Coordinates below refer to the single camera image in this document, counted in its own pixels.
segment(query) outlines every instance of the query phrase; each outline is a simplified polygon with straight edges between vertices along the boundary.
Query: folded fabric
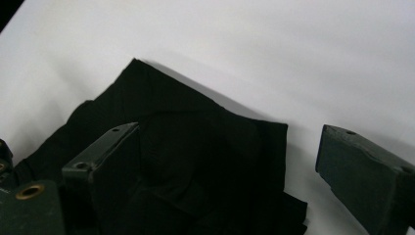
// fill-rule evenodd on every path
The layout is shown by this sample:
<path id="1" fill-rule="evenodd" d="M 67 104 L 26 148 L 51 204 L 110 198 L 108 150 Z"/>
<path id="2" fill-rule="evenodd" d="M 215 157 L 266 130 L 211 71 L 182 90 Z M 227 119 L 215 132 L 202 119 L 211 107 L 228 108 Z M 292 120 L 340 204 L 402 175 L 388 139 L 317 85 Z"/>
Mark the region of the folded fabric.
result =
<path id="1" fill-rule="evenodd" d="M 113 231 L 127 234 L 303 234 L 306 203 L 284 193 L 287 124 L 240 117 L 133 60 L 94 101 L 15 168 L 16 184 L 51 179 L 107 130 L 140 125 L 140 172 Z"/>

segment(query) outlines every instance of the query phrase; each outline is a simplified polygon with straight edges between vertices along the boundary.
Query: white surface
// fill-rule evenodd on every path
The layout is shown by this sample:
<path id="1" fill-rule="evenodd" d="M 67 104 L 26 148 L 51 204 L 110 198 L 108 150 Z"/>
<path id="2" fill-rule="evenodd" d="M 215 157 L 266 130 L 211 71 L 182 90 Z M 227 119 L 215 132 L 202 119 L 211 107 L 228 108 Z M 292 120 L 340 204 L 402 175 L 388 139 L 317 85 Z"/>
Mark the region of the white surface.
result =
<path id="1" fill-rule="evenodd" d="M 414 40 L 411 0 L 25 0 L 0 35 L 0 136 L 18 162 L 135 57 L 288 123 L 286 191 L 309 202 L 306 234 L 365 234 L 314 172 L 321 128 L 415 164 Z"/>

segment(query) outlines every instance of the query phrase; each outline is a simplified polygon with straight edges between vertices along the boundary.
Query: hole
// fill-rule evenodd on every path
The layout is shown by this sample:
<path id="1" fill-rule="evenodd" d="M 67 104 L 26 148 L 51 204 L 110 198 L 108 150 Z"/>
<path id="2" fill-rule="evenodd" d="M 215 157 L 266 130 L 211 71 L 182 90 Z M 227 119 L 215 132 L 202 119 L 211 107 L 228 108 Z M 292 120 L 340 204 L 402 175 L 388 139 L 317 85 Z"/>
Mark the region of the hole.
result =
<path id="1" fill-rule="evenodd" d="M 16 194 L 16 198 L 18 200 L 31 199 L 41 194 L 44 190 L 45 186 L 43 184 L 30 185 L 27 188 L 21 190 L 21 192 L 19 192 L 18 194 Z"/>
<path id="2" fill-rule="evenodd" d="M 74 165 L 76 168 L 88 168 L 89 165 L 86 163 L 77 163 Z"/>
<path id="3" fill-rule="evenodd" d="M 411 168 L 406 167 L 406 166 L 401 166 L 400 168 L 403 170 L 403 172 L 406 172 L 406 173 L 413 173 L 414 172 Z"/>

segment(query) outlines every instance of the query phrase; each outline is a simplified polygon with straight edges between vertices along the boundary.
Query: dark green metal block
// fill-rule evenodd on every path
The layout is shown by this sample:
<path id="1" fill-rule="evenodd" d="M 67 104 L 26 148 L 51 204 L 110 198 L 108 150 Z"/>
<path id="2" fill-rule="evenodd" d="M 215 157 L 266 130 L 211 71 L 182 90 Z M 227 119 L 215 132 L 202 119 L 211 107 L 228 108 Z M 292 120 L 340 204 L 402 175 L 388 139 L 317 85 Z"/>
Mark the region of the dark green metal block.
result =
<path id="1" fill-rule="evenodd" d="M 325 125 L 316 171 L 370 234 L 414 225 L 415 167 L 362 136 Z"/>
<path id="2" fill-rule="evenodd" d="M 131 198 L 141 183 L 139 146 L 137 123 L 118 126 L 62 169 L 67 192 L 92 207 L 100 234 L 116 234 L 134 222 L 124 217 L 138 210 Z"/>
<path id="3" fill-rule="evenodd" d="M 0 189 L 0 222 L 2 235 L 67 234 L 58 188 L 49 180 Z"/>

